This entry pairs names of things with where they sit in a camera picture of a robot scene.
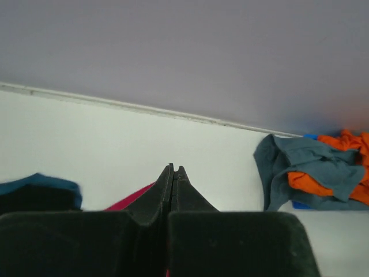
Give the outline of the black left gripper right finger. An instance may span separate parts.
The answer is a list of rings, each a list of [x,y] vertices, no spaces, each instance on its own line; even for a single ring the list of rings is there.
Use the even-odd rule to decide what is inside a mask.
[[[218,212],[191,184],[183,166],[174,173],[171,193],[172,212]]]

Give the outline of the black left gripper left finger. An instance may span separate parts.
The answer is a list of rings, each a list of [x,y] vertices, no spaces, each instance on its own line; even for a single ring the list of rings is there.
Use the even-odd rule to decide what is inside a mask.
[[[151,226],[161,221],[162,215],[170,210],[174,165],[166,165],[154,184],[124,211],[142,226]]]

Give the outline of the crimson pink t-shirt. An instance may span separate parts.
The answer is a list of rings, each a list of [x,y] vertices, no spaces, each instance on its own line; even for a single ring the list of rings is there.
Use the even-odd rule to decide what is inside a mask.
[[[115,211],[122,211],[127,208],[130,204],[140,198],[147,190],[149,190],[154,183],[145,186],[144,188],[132,193],[131,195],[127,196],[126,198],[120,200],[119,202],[113,204],[112,206],[106,208],[104,211],[108,212],[115,212]]]

